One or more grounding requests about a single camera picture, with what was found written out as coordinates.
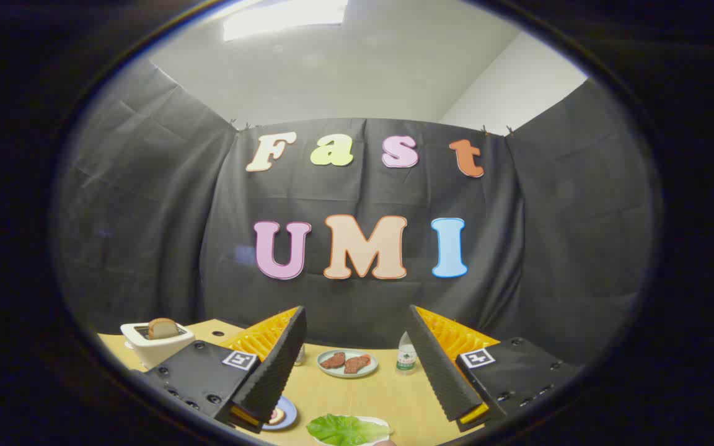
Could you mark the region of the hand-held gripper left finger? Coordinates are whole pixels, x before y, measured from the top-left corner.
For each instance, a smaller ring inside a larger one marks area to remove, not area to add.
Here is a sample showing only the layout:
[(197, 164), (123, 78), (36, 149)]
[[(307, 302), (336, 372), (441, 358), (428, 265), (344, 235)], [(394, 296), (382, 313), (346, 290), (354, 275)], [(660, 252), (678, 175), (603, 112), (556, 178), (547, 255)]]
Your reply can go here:
[(146, 384), (201, 417), (258, 434), (280, 401), (308, 330), (290, 308), (219, 344), (193, 341), (146, 372)]

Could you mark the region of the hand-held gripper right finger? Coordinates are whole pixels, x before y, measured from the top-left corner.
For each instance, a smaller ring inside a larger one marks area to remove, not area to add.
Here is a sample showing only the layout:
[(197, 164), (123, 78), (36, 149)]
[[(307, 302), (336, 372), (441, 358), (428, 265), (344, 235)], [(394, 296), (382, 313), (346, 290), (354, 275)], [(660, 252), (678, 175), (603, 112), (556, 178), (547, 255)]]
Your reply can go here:
[(581, 372), (528, 339), (497, 341), (416, 305), (405, 332), (445, 417), (462, 432), (521, 417)]

